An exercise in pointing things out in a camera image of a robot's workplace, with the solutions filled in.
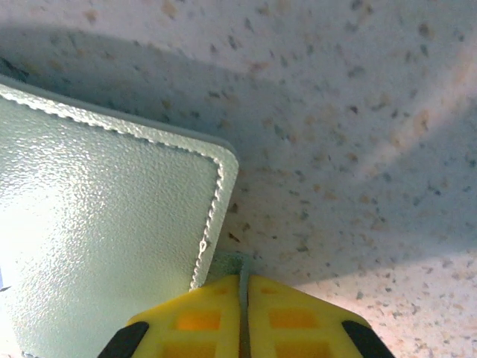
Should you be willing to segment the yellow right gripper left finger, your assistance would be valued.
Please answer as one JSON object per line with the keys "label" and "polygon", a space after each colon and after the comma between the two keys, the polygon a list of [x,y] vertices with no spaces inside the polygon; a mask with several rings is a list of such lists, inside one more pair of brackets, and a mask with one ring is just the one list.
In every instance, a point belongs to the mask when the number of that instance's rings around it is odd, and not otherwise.
{"label": "yellow right gripper left finger", "polygon": [[239,276],[229,275],[132,317],[99,357],[238,357]]}

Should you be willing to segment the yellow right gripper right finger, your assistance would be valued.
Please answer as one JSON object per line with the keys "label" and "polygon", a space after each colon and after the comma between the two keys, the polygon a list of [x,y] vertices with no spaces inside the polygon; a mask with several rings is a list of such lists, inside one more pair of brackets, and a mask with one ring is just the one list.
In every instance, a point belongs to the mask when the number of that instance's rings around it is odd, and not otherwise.
{"label": "yellow right gripper right finger", "polygon": [[392,357],[360,315],[252,275],[247,289],[252,357]]}

